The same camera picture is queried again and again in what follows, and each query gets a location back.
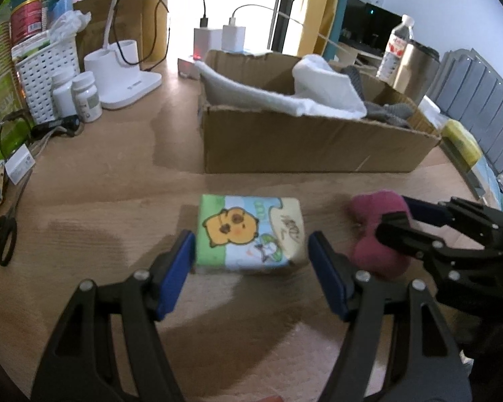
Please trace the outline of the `grey sock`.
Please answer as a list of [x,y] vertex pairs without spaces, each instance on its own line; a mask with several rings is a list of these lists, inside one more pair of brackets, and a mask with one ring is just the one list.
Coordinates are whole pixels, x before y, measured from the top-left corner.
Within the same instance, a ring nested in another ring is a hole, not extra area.
[[416,111],[412,100],[354,65],[341,68],[339,73],[350,78],[352,87],[366,107],[366,119],[411,130],[409,120]]

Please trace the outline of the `white towel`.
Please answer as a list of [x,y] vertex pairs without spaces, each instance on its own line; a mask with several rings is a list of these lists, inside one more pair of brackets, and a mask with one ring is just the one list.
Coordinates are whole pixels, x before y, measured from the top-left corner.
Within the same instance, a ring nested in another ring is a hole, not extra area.
[[211,105],[293,117],[360,120],[367,116],[364,99],[351,78],[333,70],[319,55],[212,51],[195,67]]

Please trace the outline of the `cartoon tissue pack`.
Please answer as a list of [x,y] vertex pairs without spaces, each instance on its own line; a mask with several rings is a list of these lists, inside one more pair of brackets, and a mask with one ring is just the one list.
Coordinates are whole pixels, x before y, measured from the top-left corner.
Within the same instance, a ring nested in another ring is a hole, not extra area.
[[308,263],[300,201],[292,197],[203,194],[196,268],[274,273]]

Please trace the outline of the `grey bed headboard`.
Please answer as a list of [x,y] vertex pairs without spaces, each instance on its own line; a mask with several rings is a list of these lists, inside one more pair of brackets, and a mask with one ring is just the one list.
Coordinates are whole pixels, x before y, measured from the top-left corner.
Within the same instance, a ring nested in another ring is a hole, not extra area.
[[503,77],[474,49],[447,52],[427,96],[475,138],[503,174]]

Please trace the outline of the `black scissors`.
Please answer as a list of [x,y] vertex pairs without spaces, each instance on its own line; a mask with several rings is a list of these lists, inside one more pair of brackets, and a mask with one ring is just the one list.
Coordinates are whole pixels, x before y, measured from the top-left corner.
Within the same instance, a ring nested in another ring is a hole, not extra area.
[[10,264],[15,251],[18,234],[18,224],[16,212],[19,206],[19,200],[26,189],[26,186],[32,176],[32,172],[28,172],[27,176],[19,183],[19,189],[15,195],[10,209],[0,217],[0,265],[7,267]]

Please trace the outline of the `steel travel tumbler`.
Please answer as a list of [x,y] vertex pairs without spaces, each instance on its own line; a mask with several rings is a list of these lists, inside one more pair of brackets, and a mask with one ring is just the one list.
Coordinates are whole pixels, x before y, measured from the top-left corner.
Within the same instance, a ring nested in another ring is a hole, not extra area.
[[392,88],[419,104],[440,68],[440,54],[411,39],[401,58]]

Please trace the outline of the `cardboard box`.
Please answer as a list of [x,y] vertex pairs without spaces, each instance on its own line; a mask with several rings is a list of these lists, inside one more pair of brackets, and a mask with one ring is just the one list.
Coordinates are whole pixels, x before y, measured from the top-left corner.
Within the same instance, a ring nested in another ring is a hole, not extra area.
[[440,141],[418,109],[411,130],[211,105],[203,91],[199,120],[207,173],[407,173]]

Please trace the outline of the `clear water bottle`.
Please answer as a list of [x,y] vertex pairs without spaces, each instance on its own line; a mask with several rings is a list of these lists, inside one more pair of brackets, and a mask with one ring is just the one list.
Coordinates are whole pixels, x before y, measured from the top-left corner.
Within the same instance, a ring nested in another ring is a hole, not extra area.
[[392,29],[383,53],[383,59],[376,73],[377,79],[393,85],[405,49],[413,39],[413,26],[414,19],[404,14],[401,17],[401,24]]

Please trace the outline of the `black computer monitor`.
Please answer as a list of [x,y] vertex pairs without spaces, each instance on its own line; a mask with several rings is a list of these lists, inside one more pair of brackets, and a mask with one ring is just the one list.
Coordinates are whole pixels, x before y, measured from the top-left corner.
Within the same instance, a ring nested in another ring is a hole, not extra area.
[[373,55],[382,56],[392,29],[401,16],[360,0],[348,0],[342,20],[340,41]]

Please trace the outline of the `white price tag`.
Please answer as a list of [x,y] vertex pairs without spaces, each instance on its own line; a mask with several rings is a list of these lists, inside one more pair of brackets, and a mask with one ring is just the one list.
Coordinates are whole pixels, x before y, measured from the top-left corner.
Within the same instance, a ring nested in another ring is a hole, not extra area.
[[35,164],[31,151],[26,144],[23,144],[5,162],[5,170],[10,181],[17,185]]

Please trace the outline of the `yellow curtain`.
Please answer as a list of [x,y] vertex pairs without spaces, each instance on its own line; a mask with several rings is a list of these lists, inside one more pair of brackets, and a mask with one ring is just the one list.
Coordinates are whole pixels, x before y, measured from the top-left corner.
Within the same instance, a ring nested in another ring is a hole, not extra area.
[[327,45],[326,37],[332,31],[338,0],[303,0],[303,27],[301,28],[298,56],[321,55]]

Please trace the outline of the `green snack package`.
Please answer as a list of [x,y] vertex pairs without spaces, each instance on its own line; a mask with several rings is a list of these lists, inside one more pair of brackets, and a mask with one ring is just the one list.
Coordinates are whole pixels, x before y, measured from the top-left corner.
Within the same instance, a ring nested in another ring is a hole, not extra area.
[[10,53],[10,1],[3,0],[0,6],[0,161],[4,154],[22,145],[29,133],[27,124],[21,119],[1,125],[7,114],[25,106]]

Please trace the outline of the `white pill bottle left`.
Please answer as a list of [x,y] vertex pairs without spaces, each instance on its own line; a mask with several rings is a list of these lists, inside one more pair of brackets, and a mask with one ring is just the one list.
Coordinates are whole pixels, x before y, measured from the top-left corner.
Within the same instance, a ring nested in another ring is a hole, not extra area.
[[71,91],[72,79],[75,75],[72,66],[59,68],[51,75],[51,96],[61,118],[73,116],[77,113]]

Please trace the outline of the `white pill bottle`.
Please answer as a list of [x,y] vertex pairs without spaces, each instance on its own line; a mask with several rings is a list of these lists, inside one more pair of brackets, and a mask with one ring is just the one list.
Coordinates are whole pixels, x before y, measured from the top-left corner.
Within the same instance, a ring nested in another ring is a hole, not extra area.
[[72,79],[75,75],[72,66],[59,68],[51,75],[51,96],[61,118],[73,116],[77,113],[71,91]]
[[71,80],[71,92],[77,114],[84,123],[92,123],[102,116],[102,104],[94,74],[86,71]]

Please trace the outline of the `white power strip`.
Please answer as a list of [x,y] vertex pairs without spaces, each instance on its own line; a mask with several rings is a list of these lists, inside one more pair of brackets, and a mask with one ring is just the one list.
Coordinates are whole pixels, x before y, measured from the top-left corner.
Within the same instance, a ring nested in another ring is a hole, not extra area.
[[179,57],[177,60],[177,69],[179,77],[191,80],[200,79],[200,74],[195,66],[195,59],[192,55]]

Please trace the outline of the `white pill bottle right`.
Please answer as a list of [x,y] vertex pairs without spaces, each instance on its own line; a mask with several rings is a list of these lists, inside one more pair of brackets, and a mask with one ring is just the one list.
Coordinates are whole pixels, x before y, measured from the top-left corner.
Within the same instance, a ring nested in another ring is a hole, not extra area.
[[84,123],[92,123],[102,116],[102,104],[94,74],[86,71],[71,80],[71,92],[77,114]]

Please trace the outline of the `white desk lamp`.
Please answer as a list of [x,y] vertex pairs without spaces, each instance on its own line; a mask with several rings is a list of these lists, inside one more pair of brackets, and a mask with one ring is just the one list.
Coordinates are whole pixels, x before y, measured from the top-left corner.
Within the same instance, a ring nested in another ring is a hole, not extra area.
[[94,74],[102,108],[107,110],[132,105],[162,85],[160,74],[143,71],[139,66],[135,40],[110,42],[117,4],[118,0],[111,0],[102,47],[83,59],[85,70]]

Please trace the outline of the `white perforated basket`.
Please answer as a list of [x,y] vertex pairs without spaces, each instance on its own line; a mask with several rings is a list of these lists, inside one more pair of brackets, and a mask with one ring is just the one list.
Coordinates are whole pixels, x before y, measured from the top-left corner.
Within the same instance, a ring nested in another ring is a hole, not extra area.
[[76,36],[69,36],[43,47],[41,51],[15,64],[25,102],[35,124],[44,124],[58,118],[51,96],[51,77],[63,68],[71,68],[73,74],[79,74]]

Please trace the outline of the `red tin can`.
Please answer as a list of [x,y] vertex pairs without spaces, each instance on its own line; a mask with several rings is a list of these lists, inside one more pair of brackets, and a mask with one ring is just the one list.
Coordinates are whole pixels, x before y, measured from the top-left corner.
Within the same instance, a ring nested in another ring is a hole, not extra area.
[[42,32],[42,8],[43,0],[25,0],[12,10],[10,33],[13,46]]

